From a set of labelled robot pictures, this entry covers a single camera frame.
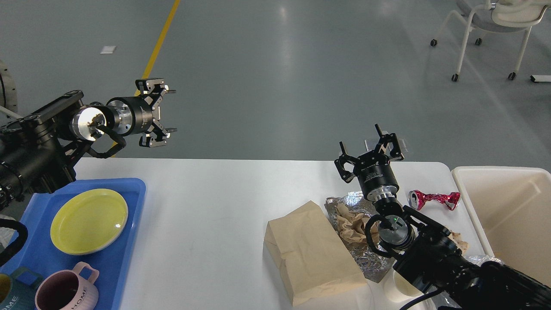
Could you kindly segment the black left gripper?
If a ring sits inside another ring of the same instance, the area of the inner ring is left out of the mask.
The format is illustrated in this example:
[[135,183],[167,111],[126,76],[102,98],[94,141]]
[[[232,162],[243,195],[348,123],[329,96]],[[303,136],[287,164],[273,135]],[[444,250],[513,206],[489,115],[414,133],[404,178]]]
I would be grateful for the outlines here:
[[122,136],[142,133],[140,147],[160,147],[167,144],[167,139],[175,127],[164,127],[159,122],[159,105],[167,94],[174,94],[163,78],[136,79],[136,95],[116,97],[106,104],[108,126]]

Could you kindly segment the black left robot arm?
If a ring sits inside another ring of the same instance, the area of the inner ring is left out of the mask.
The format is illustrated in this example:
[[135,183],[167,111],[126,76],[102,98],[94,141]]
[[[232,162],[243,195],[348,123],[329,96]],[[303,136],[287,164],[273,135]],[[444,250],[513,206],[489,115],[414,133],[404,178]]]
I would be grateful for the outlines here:
[[126,147],[126,136],[140,134],[139,145],[164,146],[177,129],[160,122],[164,96],[175,93],[163,78],[137,79],[136,96],[106,104],[84,104],[72,90],[27,116],[1,127],[0,202],[7,208],[25,194],[54,193],[76,179],[78,161],[89,154],[110,158]]

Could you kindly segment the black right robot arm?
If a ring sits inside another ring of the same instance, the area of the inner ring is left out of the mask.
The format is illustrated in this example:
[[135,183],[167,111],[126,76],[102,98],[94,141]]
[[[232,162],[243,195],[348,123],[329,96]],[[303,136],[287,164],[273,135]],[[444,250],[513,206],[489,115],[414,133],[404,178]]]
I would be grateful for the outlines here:
[[423,193],[413,191],[417,202],[409,205],[397,200],[391,160],[405,157],[395,133],[375,128],[379,138],[374,149],[354,157],[339,143],[341,154],[334,164],[346,183],[358,179],[363,198],[375,207],[364,226],[368,247],[394,258],[394,271],[422,293],[402,308],[446,292],[459,310],[548,310],[548,286],[503,263],[478,266],[464,258],[451,231],[420,212]]

